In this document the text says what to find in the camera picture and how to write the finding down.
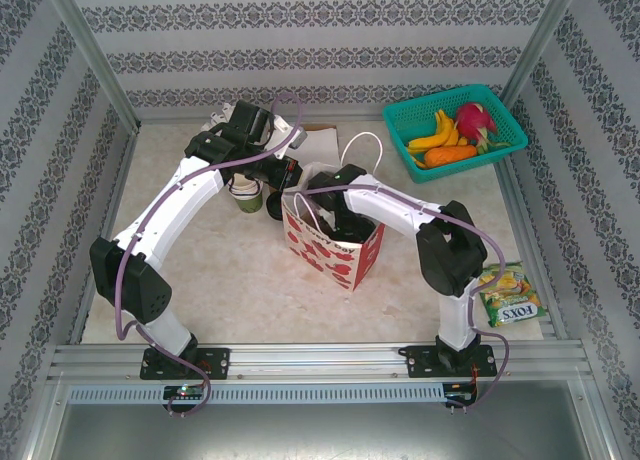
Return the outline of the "stack of green paper cups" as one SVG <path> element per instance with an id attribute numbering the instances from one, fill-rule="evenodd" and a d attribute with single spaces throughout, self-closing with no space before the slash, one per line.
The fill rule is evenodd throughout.
<path id="1" fill-rule="evenodd" d="M 230 180 L 228 190 L 240 210 L 255 213 L 262 208 L 262 182 L 235 174 Z"/>

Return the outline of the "white paper bag red print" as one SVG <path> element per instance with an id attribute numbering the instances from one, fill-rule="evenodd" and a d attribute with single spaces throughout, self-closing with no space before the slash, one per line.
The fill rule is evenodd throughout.
<path id="1" fill-rule="evenodd" d="M 375 224 L 365 243 L 334 241 L 329 237 L 334 227 L 334 214 L 311 199 L 306 190 L 309 180 L 318 173 L 336 173 L 346 166 L 345 153 L 337 166 L 318 162 L 303 167 L 299 185 L 282 195 L 285 240 L 289 249 L 311 267 L 330 277 L 349 292 L 361 283 L 375 264 L 385 232 L 383 224 L 365 216 Z"/>

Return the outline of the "teal plastic mesh basket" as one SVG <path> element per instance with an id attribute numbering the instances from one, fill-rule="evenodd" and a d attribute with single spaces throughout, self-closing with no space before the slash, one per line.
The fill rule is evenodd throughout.
<path id="1" fill-rule="evenodd" d="M 408 143 L 436 131 L 435 113 L 438 110 L 451 115 L 467 102 L 477 102 L 488 109 L 488 113 L 497 124 L 497 132 L 491 133 L 489 139 L 502 142 L 504 145 L 498 148 L 491 147 L 488 153 L 471 159 L 434 169 L 420 168 L 407 151 Z M 468 85 L 395 103 L 383 109 L 383 118 L 392 145 L 407 168 L 410 178 L 418 184 L 496 163 L 528 145 L 528 138 L 519 123 L 485 85 Z"/>

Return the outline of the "yellow banana bunch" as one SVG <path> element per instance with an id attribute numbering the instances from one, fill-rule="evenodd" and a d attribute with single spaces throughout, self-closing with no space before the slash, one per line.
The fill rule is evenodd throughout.
<path id="1" fill-rule="evenodd" d="M 407 152 L 416 166 L 426 169 L 424 155 L 438 147 L 456 146 L 459 139 L 457 123 L 443 110 L 435 113 L 436 132 L 427 137 L 419 137 L 411 140 L 406 146 Z"/>

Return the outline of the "orange toy fruit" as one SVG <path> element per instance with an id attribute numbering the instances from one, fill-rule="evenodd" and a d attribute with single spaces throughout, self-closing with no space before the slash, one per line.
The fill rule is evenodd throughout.
<path id="1" fill-rule="evenodd" d="M 473 145 L 437 147 L 425 153 L 424 164 L 429 169 L 439 168 L 471 159 L 476 155 L 477 149 Z"/>

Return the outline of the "pink dragon fruit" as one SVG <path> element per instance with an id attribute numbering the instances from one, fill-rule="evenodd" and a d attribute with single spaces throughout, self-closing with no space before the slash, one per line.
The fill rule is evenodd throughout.
<path id="1" fill-rule="evenodd" d="M 478 155 L 489 152 L 491 148 L 509 147 L 509 142 L 492 141 L 489 134 L 498 134 L 498 128 L 488 110 L 480 103 L 468 102 L 461 105 L 455 117 L 457 130 L 476 147 Z"/>

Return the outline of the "green Fox's candy bag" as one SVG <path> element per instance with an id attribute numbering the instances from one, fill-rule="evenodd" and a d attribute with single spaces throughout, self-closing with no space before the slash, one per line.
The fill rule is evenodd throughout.
<path id="1" fill-rule="evenodd" d="M 499 280 L 491 287 L 483 288 L 479 296 L 492 328 L 546 315 L 521 262 L 506 263 Z"/>

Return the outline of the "small black circuit board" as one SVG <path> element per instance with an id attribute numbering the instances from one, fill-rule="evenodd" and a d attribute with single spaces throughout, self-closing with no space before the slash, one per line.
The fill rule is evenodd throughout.
<path id="1" fill-rule="evenodd" d="M 171 399 L 196 401 L 202 399 L 203 392 L 204 389 L 200 385 L 166 386 L 163 391 L 163 399 L 166 401 Z"/>
<path id="2" fill-rule="evenodd" d="M 478 393 L 475 383 L 445 383 L 443 391 L 446 406 L 454 408 L 469 407 L 474 404 Z"/>

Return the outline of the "grey sheet metal panel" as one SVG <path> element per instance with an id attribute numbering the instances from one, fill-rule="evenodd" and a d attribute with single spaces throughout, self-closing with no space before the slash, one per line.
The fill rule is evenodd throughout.
<path id="1" fill-rule="evenodd" d="M 142 386 L 59 385 L 24 460 L 623 460 L 590 381 L 501 383 L 450 410 L 416 383 L 359 385 L 361 402 L 286 400 L 292 385 L 223 385 L 173 419 Z"/>

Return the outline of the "aluminium table side rail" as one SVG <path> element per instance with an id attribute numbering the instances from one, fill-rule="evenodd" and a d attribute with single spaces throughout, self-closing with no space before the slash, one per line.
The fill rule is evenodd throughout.
<path id="1" fill-rule="evenodd" d="M 515 171 L 509 160 L 501 160 L 495 165 L 495 172 L 527 277 L 532 281 L 547 309 L 546 323 L 550 324 L 550 327 L 544 327 L 544 335 L 557 340 L 569 340 L 570 335 L 549 280 L 534 224 L 525 205 Z"/>
<path id="2" fill-rule="evenodd" d="M 126 145 L 123 147 L 119 157 L 116 176 L 114 177 L 114 182 L 110 187 L 105 210 L 101 217 L 100 230 L 98 232 L 99 236 L 108 237 L 113 231 L 138 134 L 139 131 L 136 130 L 128 136 Z M 65 341 L 67 345 L 77 345 L 81 342 L 95 291 L 96 287 L 92 267 L 88 266 L 88 270 L 84 277 L 84 284 L 81 289 L 81 295 L 78 297 L 78 304 L 74 311 L 71 327 Z"/>

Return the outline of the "aluminium frame post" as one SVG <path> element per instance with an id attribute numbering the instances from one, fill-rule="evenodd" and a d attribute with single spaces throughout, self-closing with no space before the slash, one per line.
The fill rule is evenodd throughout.
<path id="1" fill-rule="evenodd" d="M 76 0 L 51 0 L 51 2 L 74 38 L 84 59 L 93 70 L 119 118 L 130 132 L 137 133 L 141 122 Z"/>
<path id="2" fill-rule="evenodd" d="M 506 82 L 500 99 L 511 109 L 573 0 L 549 0 L 538 24 Z"/>

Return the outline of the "aluminium mounting rail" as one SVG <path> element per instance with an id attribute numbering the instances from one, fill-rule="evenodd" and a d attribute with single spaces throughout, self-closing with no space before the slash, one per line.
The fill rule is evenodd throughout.
<path id="1" fill-rule="evenodd" d="M 359 383 L 408 377 L 408 361 L 394 343 L 231 344 L 227 381 Z M 139 382 L 145 346 L 86 344 L 55 349 L 46 379 L 67 384 Z M 515 341 L 502 378 L 591 379 L 593 370 L 578 340 Z"/>

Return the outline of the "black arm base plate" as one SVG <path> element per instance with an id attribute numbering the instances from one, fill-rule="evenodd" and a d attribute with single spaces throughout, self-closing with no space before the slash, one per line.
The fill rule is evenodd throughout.
<path id="1" fill-rule="evenodd" d="M 410 378 L 490 378 L 497 374 L 493 349 L 479 345 L 470 353 L 449 351 L 435 345 L 406 346 L 398 350 L 406 361 Z"/>
<path id="2" fill-rule="evenodd" d="M 225 380 L 230 363 L 226 348 L 196 347 L 183 353 L 184 359 L 202 370 L 211 380 Z M 201 375 L 187 366 L 169 359 L 154 348 L 147 348 L 140 368 L 142 380 L 198 380 Z"/>

